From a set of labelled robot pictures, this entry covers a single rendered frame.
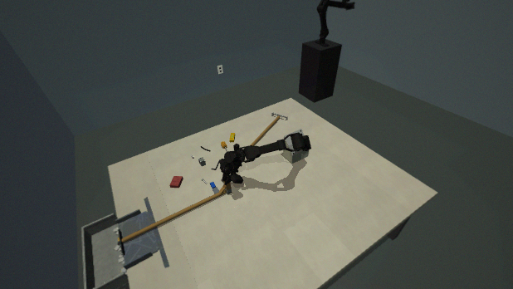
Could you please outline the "red rectangular block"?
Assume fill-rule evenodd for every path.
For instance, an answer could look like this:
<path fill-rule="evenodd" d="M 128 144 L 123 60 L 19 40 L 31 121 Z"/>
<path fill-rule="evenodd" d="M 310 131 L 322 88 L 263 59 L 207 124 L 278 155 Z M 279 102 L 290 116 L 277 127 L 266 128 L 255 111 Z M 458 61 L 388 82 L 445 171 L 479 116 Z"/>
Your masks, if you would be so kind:
<path fill-rule="evenodd" d="M 171 181 L 170 188 L 179 188 L 182 181 L 183 181 L 183 176 L 174 176 Z"/>

